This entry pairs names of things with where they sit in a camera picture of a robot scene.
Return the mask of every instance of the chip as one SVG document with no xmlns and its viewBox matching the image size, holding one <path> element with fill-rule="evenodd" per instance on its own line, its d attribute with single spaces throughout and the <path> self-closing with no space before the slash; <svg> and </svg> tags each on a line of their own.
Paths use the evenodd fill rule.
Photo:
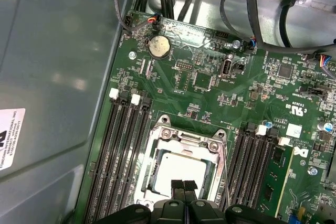
<svg viewBox="0 0 336 224">
<path fill-rule="evenodd" d="M 251 94 L 250 94 L 250 97 L 251 97 L 252 100 L 258 100 L 259 93 L 255 92 L 255 91 L 252 91 Z"/>
<path fill-rule="evenodd" d="M 320 147 L 321 147 L 321 145 L 319 143 L 314 143 L 313 150 L 319 152 L 320 151 Z"/>
<path fill-rule="evenodd" d="M 293 67 L 290 65 L 281 65 L 278 76 L 289 79 L 292 74 Z"/>
<path fill-rule="evenodd" d="M 283 150 L 280 148 L 275 148 L 274 150 L 274 154 L 273 154 L 273 160 L 277 163 L 280 163 L 281 158 L 282 158 L 282 154 L 283 154 Z"/>
<path fill-rule="evenodd" d="M 319 134 L 319 139 L 322 141 L 330 141 L 331 140 L 332 135 L 327 133 L 327 132 L 323 132 L 321 131 Z"/>
<path fill-rule="evenodd" d="M 264 196 L 268 201 L 271 201 L 272 199 L 272 194 L 273 194 L 273 189 L 267 185 L 264 191 Z"/>
</svg>

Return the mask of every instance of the white label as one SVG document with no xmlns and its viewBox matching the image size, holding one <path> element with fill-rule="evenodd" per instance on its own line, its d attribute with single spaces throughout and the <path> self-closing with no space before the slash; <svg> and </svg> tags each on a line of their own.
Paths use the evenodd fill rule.
<svg viewBox="0 0 336 224">
<path fill-rule="evenodd" d="M 11 167 L 26 109 L 0 110 L 0 170 Z"/>
<path fill-rule="evenodd" d="M 302 126 L 289 123 L 286 135 L 287 136 L 292 136 L 292 137 L 295 137 L 295 138 L 300 138 L 301 131 L 302 131 Z"/>
</svg>

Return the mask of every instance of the dimm slot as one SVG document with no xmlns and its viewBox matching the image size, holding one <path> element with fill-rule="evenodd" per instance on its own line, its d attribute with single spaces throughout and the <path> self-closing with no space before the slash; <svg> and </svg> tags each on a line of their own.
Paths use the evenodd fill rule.
<svg viewBox="0 0 336 224">
<path fill-rule="evenodd" d="M 108 117 L 108 122 L 107 126 L 104 132 L 104 138 L 102 140 L 101 146 L 100 146 L 100 151 L 98 155 L 98 160 L 96 163 L 96 169 L 94 172 L 91 188 L 90 188 L 90 194 L 89 194 L 89 199 L 87 201 L 86 205 L 86 212 L 85 212 L 85 223 L 92 223 L 93 219 L 92 217 L 92 208 L 94 205 L 94 199 L 96 198 L 97 191 L 99 191 L 99 181 L 102 180 L 101 178 L 101 171 L 102 171 L 102 166 L 104 166 L 105 163 L 105 158 L 106 154 L 108 152 L 110 142 L 109 142 L 109 134 L 111 131 L 111 128 L 113 128 L 113 125 L 115 124 L 115 121 L 118 116 L 119 112 L 119 106 L 120 106 L 120 99 L 117 99 L 112 103 L 110 114 Z"/>
<path fill-rule="evenodd" d="M 128 116 L 128 121 L 130 120 L 130 123 L 125 125 L 123 129 L 123 133 L 125 135 L 124 141 L 121 140 L 121 147 L 119 148 L 119 153 L 120 156 L 118 158 L 118 161 L 113 162 L 114 168 L 115 168 L 115 173 L 113 173 L 113 177 L 110 177 L 109 180 L 109 190 L 108 193 L 106 193 L 105 200 L 104 200 L 104 209 L 101 213 L 101 218 L 106 216 L 107 211 L 109 209 L 110 201 L 115 197 L 115 194 L 118 193 L 119 191 L 119 180 L 122 177 L 123 174 L 123 167 L 124 164 L 127 160 L 127 155 L 130 151 L 130 145 L 132 141 L 132 136 L 134 132 L 134 127 L 136 125 L 138 115 L 139 115 L 139 110 L 135 109 L 136 107 L 134 106 L 134 109 L 131 111 L 131 113 Z"/>
<path fill-rule="evenodd" d="M 119 124 L 116 124 L 114 126 L 114 129 L 116 129 L 115 134 L 110 135 L 110 142 L 112 143 L 112 148 L 111 148 L 111 154 L 108 158 L 108 168 L 106 172 L 106 177 L 104 179 L 103 185 L 102 185 L 102 190 L 99 195 L 99 205 L 97 207 L 96 213 L 94 220 L 98 220 L 102 217 L 105 217 L 106 215 L 106 202 L 109 199 L 111 190 L 110 190 L 110 184 L 113 182 L 114 176 L 113 176 L 113 168 L 115 167 L 116 164 L 120 163 L 120 159 L 118 158 L 118 152 L 119 149 L 121 148 L 121 145 L 123 144 L 122 142 L 122 136 L 126 130 L 128 130 L 129 126 L 129 120 L 133 117 L 134 114 L 134 107 L 133 105 L 130 105 L 129 107 L 123 107 L 122 108 L 122 117 L 121 121 Z"/>
<path fill-rule="evenodd" d="M 132 182 L 132 178 L 137 166 L 137 160 L 139 157 L 139 152 L 140 152 L 140 148 L 141 148 L 141 144 L 144 138 L 144 134 L 145 134 L 145 129 L 146 129 L 146 125 L 148 123 L 148 118 L 149 118 L 149 112 L 150 112 L 150 107 L 152 105 L 152 100 L 149 98 L 144 99 L 144 103 L 142 105 L 141 108 L 141 113 L 143 114 L 143 119 L 140 121 L 140 127 L 138 130 L 138 135 L 136 137 L 136 141 L 133 144 L 134 148 L 133 148 L 133 152 L 131 154 L 131 158 L 130 158 L 130 164 L 129 164 L 129 169 L 126 173 L 126 180 L 123 182 L 121 191 L 124 192 L 129 192 L 130 191 L 130 186 L 131 186 L 131 182 Z M 119 207 L 117 210 L 120 210 L 124 207 L 126 207 L 126 200 L 127 197 L 125 196 L 125 194 L 123 194 L 120 203 L 119 203 Z"/>
</svg>

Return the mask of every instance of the black plastic part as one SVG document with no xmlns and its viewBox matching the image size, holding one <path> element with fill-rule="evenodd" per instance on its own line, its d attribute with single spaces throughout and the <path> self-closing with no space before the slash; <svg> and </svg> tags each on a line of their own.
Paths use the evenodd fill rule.
<svg viewBox="0 0 336 224">
<path fill-rule="evenodd" d="M 245 131 L 253 132 L 256 129 L 256 125 L 254 123 L 247 123 Z"/>
<path fill-rule="evenodd" d="M 130 205 L 114 214 L 111 214 L 94 224 L 147 224 L 151 219 L 151 211 L 143 205 Z"/>
<path fill-rule="evenodd" d="M 286 222 L 267 216 L 243 205 L 230 206 L 225 212 L 225 218 L 228 224 L 287 224 Z"/>
</svg>

